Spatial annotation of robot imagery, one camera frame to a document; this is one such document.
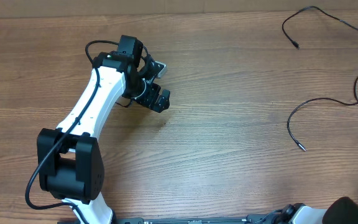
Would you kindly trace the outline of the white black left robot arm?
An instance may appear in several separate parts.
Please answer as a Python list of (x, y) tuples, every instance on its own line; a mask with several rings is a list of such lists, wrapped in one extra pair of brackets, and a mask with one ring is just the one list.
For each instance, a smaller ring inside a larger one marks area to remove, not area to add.
[(38, 166), (25, 190), (30, 208), (68, 206), (76, 223), (117, 222), (101, 193), (102, 128), (120, 97), (161, 113), (170, 106), (170, 91), (154, 82), (167, 66), (154, 60), (139, 39), (122, 35), (116, 47), (89, 58), (91, 78), (80, 99), (55, 129), (43, 128), (37, 136)]

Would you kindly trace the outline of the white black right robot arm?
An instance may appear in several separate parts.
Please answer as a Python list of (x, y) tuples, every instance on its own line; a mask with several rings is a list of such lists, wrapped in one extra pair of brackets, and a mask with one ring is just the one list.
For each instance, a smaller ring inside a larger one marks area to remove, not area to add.
[(320, 209), (303, 203), (287, 205), (276, 212), (273, 224), (358, 224), (358, 204), (349, 197), (337, 199), (329, 208)]

